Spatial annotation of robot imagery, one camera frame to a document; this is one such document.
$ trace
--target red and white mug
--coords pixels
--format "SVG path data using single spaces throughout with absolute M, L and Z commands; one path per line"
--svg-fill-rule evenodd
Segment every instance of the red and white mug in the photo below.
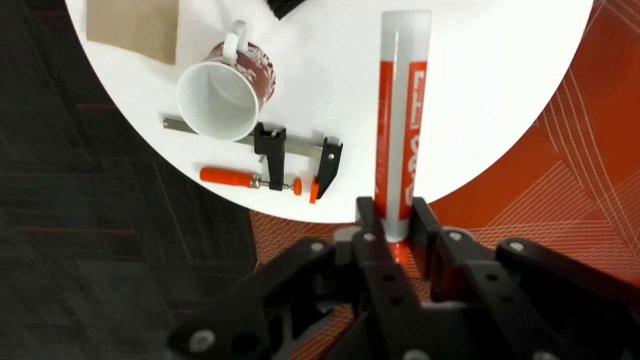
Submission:
M 182 73 L 178 107 L 197 133 L 236 141 L 253 130 L 275 86 L 271 60 L 248 41 L 246 23 L 237 20 L 224 42 Z

